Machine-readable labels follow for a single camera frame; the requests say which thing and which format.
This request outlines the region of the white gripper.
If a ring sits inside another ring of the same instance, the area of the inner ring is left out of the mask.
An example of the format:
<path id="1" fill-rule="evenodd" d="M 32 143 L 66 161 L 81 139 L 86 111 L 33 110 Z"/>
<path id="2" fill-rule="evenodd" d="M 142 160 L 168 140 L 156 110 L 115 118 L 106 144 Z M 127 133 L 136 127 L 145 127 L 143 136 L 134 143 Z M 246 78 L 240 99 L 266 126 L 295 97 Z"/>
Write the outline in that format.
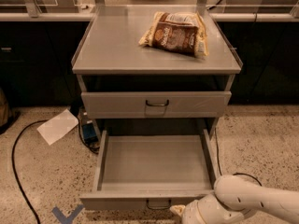
<path id="1" fill-rule="evenodd" d="M 213 194 L 169 210 L 181 217 L 182 224 L 234 224 L 249 218 L 249 210 L 234 211 L 221 204 Z"/>

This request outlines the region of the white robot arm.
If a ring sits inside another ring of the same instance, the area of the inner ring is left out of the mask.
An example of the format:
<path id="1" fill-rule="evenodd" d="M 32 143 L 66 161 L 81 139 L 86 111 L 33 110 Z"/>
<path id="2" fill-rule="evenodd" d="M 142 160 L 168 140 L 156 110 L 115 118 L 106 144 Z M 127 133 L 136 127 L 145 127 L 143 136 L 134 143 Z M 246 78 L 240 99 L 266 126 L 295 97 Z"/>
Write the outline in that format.
<path id="1" fill-rule="evenodd" d="M 299 193 L 263 187 L 236 175 L 221 175 L 214 192 L 170 211 L 181 224 L 234 224 L 265 212 L 290 224 L 299 224 Z"/>

